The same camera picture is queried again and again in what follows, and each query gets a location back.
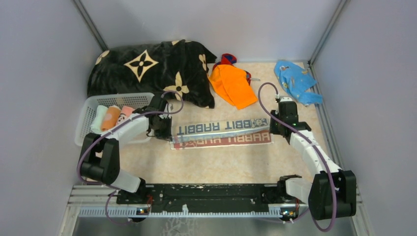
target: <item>light blue towel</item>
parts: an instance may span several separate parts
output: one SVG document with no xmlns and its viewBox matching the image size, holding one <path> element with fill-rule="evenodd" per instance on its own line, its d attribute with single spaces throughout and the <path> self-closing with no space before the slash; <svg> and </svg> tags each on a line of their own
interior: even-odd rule
<svg viewBox="0 0 417 236">
<path fill-rule="evenodd" d="M 296 101 L 310 105 L 314 103 L 322 103 L 323 97 L 313 92 L 306 92 L 307 89 L 313 87 L 317 81 L 313 79 L 308 70 L 298 65 L 279 60 L 274 68 L 275 75 L 278 77 L 279 84 L 291 97 Z"/>
</svg>

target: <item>black pillow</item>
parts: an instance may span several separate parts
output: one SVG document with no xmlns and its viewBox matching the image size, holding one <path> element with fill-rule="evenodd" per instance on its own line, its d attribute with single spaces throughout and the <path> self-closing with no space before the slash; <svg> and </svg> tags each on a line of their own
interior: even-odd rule
<svg viewBox="0 0 417 236">
<path fill-rule="evenodd" d="M 176 90 L 185 101 L 214 108 L 207 63 L 213 55 L 201 43 L 169 41 L 117 47 L 103 52 L 90 74 L 87 96 Z M 168 99 L 176 94 L 167 94 Z"/>
</svg>

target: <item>gray wall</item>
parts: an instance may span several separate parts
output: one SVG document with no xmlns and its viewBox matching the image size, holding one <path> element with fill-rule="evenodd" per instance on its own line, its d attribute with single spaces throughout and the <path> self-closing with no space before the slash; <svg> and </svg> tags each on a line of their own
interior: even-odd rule
<svg viewBox="0 0 417 236">
<path fill-rule="evenodd" d="M 100 50 L 70 0 L 2 0 L 0 32 L 0 235 L 57 235 Z"/>
<path fill-rule="evenodd" d="M 377 235 L 416 235 L 417 1 L 352 1 L 314 66 Z"/>
<path fill-rule="evenodd" d="M 338 0 L 82 0 L 109 47 L 188 39 L 238 61 L 310 59 Z"/>
</svg>

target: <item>laundry basket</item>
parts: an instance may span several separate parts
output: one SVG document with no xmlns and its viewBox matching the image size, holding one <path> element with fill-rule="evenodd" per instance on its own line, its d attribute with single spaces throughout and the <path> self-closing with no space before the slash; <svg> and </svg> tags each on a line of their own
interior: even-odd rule
<svg viewBox="0 0 417 236">
<path fill-rule="evenodd" d="M 83 145 L 84 137 L 91 132 L 90 125 L 95 118 L 95 112 L 98 105 L 110 107 L 116 105 L 120 108 L 129 106 L 134 109 L 149 105 L 153 93 L 125 93 L 125 94 L 111 94 L 89 97 L 83 106 L 78 119 L 77 128 L 75 130 L 75 144 Z"/>
</svg>

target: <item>orange towel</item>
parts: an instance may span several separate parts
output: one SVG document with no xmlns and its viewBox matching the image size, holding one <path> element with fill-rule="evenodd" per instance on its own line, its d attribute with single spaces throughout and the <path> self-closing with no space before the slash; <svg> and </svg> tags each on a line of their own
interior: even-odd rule
<svg viewBox="0 0 417 236">
<path fill-rule="evenodd" d="M 218 65 L 208 79 L 214 91 L 238 110 L 258 101 L 246 81 L 246 71 L 232 65 Z"/>
<path fill-rule="evenodd" d="M 107 131 L 116 126 L 117 120 L 120 115 L 120 108 L 118 106 L 111 106 L 107 109 L 101 124 L 101 131 Z"/>
</svg>

